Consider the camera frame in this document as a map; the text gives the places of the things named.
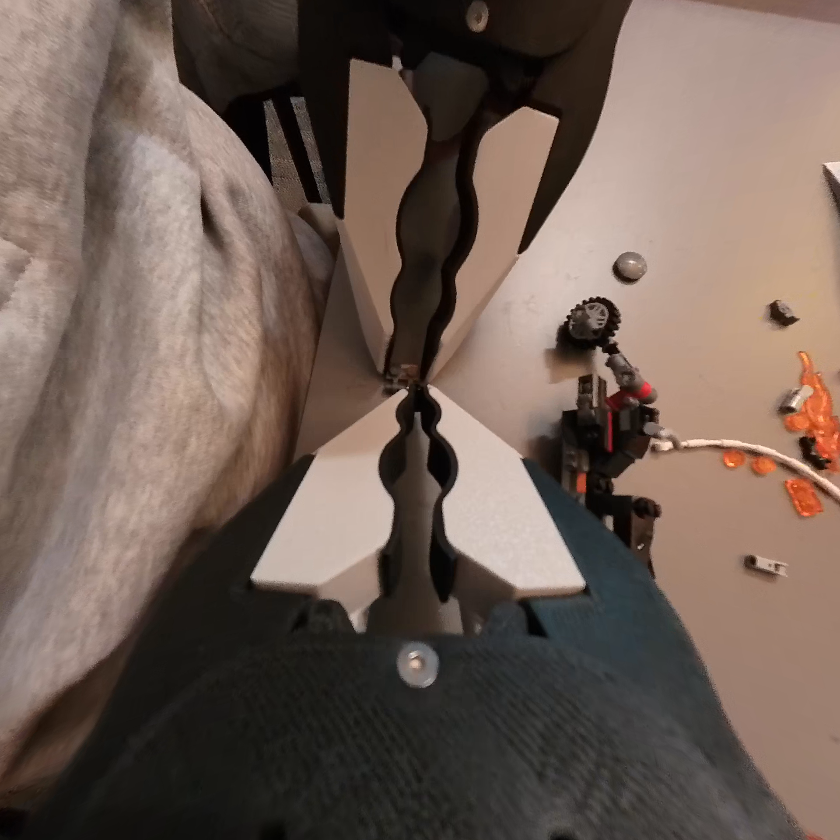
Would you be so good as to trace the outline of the lego motorcycle model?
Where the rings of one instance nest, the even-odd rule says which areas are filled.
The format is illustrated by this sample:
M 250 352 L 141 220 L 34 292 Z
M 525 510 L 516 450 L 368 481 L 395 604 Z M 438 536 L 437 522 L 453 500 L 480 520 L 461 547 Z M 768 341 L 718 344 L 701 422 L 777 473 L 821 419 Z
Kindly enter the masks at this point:
M 648 497 L 616 494 L 615 482 L 654 441 L 669 437 L 659 423 L 655 388 L 618 346 L 621 320 L 610 299 L 590 297 L 570 310 L 558 330 L 560 348 L 604 353 L 616 384 L 611 392 L 601 375 L 579 376 L 575 408 L 560 420 L 560 483 L 655 578 L 652 545 L 662 508 Z

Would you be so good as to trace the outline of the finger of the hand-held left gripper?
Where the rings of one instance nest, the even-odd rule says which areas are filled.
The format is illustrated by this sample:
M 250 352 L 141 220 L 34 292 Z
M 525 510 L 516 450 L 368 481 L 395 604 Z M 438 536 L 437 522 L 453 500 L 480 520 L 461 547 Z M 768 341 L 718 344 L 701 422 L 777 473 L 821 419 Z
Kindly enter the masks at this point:
M 560 119 L 522 107 L 482 136 L 472 172 L 477 227 L 455 275 L 455 309 L 426 381 L 446 366 L 518 261 Z
M 350 61 L 343 216 L 344 264 L 375 369 L 386 375 L 392 290 L 403 267 L 397 218 L 424 162 L 427 121 L 400 73 Z

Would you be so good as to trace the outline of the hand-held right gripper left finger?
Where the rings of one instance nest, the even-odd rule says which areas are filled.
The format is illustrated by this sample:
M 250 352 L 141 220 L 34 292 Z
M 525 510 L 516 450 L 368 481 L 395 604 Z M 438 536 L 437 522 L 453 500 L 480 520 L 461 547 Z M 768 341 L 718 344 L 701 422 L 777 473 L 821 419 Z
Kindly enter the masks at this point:
M 257 589 L 341 604 L 350 618 L 398 579 L 394 490 L 406 469 L 414 390 L 403 389 L 313 454 L 253 569 Z

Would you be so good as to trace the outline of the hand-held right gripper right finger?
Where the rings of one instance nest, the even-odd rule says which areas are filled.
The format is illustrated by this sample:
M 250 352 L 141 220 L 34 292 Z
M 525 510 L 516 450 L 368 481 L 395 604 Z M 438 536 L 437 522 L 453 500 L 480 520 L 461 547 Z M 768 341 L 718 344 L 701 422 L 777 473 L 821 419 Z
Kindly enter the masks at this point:
M 429 568 L 462 618 L 499 604 L 585 590 L 560 528 L 518 451 L 433 386 L 418 391 L 427 470 L 439 487 Z

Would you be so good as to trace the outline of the person's grey sweatshirt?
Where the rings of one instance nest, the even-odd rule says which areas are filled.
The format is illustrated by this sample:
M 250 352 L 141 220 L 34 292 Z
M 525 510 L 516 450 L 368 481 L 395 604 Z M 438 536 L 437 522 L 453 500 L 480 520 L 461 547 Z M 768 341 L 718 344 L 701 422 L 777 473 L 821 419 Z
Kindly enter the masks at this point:
M 2 804 L 290 462 L 334 250 L 175 60 L 172 2 L 2 2 Z

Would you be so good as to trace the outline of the large orange flame lego piece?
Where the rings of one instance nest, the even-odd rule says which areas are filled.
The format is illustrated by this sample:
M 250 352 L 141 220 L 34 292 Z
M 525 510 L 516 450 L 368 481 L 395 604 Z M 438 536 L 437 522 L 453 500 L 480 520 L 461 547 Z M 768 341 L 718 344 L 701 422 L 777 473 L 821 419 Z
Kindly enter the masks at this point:
M 816 370 L 811 356 L 804 351 L 798 353 L 801 362 L 801 385 L 811 385 L 814 393 L 803 409 L 784 419 L 784 426 L 791 433 L 813 436 L 822 455 L 832 459 L 829 472 L 839 471 L 839 419 L 834 412 L 833 399 L 823 375 Z

